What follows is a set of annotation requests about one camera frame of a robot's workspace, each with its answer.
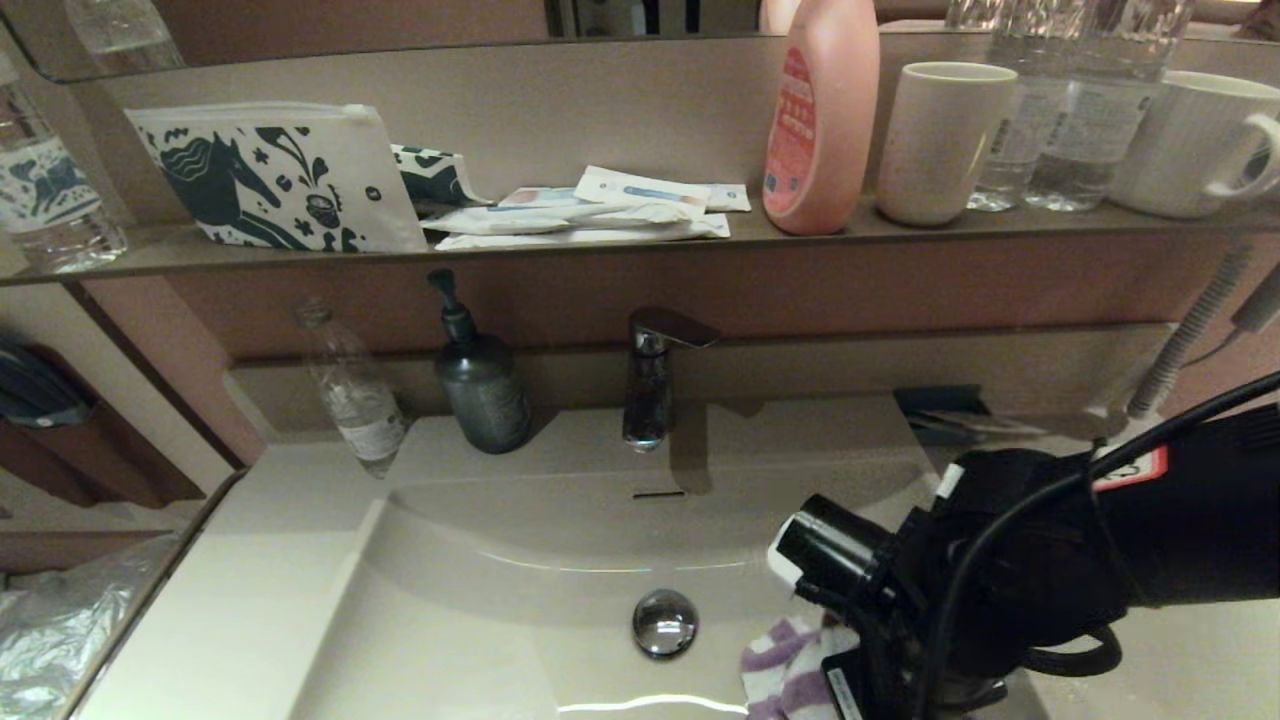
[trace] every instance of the bottle cap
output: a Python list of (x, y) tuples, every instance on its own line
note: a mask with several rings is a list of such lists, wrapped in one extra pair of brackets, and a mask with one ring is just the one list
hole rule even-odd
[(314, 331), (333, 319), (333, 310), (319, 297), (305, 297), (293, 306), (293, 319), (298, 327)]

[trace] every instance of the purple striped towel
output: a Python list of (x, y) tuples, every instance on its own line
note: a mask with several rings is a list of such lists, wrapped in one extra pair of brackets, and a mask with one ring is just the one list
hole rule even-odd
[(822, 660), (858, 646), (858, 633), (833, 621), (810, 629), (787, 618), (742, 651), (748, 720), (838, 720)]

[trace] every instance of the shelf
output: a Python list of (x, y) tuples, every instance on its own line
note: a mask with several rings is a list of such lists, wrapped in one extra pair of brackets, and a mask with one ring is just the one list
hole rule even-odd
[[(759, 199), (754, 200), (759, 208)], [(731, 213), (731, 238), (703, 238), (676, 242), (596, 242), (545, 245), (512, 249), (477, 249), (431, 251), (419, 254), (329, 254), (298, 252), (259, 247), (241, 247), (210, 242), (195, 225), (132, 228), (131, 249), (115, 263), (82, 273), (38, 274), (20, 260), (17, 266), (0, 264), (0, 287), (101, 279), (137, 275), (166, 275), (214, 270), (251, 270), (268, 268), (328, 268), (334, 264), (422, 263), (448, 259), (479, 259), (517, 254), (521, 256), (562, 255), (579, 252), (636, 252), (680, 250), (728, 250), (795, 247), (829, 243), (906, 243), (965, 240), (1020, 240), (1074, 234), (1165, 234), (1204, 236), (1208, 233), (1261, 233), (1280, 231), (1280, 199), (1271, 197), (1251, 206), (1235, 206), (1202, 220), (1167, 220), (1103, 205), (1092, 213), (1052, 213), (1018, 209), (1007, 213), (965, 213), (956, 222), (941, 228), (910, 228), (887, 220), (874, 209), (870, 197), (863, 200), (846, 229), (840, 234), (796, 237), (780, 232), (759, 209)]]

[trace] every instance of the sink overflow slot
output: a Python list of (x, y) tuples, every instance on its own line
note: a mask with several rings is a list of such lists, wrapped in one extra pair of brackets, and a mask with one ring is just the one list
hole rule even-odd
[(685, 491), (675, 489), (669, 492), (637, 492), (631, 496), (631, 500), (680, 500), (685, 497)]

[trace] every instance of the mug handle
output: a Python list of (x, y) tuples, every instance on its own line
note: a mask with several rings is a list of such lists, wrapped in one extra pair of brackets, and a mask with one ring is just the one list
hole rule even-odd
[(1262, 113), (1254, 113), (1244, 118), (1244, 124), (1262, 131), (1263, 137), (1266, 137), (1267, 145), (1271, 146), (1271, 155), (1267, 158), (1267, 164), (1258, 173), (1258, 177), (1253, 178), (1244, 187), (1233, 188), (1222, 181), (1208, 183), (1204, 186), (1204, 193), (1210, 197), (1219, 197), (1221, 200), (1257, 197), (1271, 190), (1271, 186), (1276, 181), (1280, 181), (1280, 123)]

